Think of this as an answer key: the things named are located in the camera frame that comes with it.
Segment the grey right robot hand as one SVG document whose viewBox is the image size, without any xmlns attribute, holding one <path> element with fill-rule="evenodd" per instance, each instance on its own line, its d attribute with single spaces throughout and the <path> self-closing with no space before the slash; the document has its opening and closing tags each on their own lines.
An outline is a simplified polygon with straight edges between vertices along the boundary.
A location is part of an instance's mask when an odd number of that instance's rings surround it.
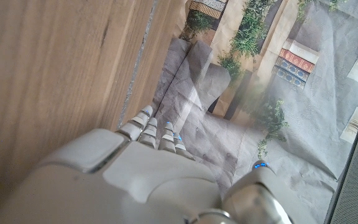
<svg viewBox="0 0 358 224">
<path fill-rule="evenodd" d="M 288 191 L 264 162 L 222 198 L 213 173 L 151 106 L 117 131 L 94 129 L 42 160 L 0 223 L 293 223 Z"/>
</svg>

